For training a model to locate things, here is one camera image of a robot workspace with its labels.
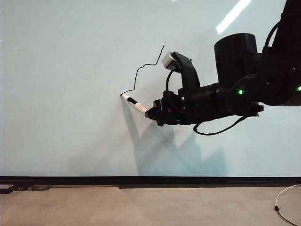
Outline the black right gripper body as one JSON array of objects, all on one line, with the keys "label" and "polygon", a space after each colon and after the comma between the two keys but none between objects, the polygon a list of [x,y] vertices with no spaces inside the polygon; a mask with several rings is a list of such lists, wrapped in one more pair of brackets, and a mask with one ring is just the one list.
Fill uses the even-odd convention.
[{"label": "black right gripper body", "polygon": [[153,106],[156,107],[160,113],[162,121],[159,121],[159,125],[191,125],[191,120],[180,111],[179,96],[172,91],[163,91],[161,99],[153,101]]}]

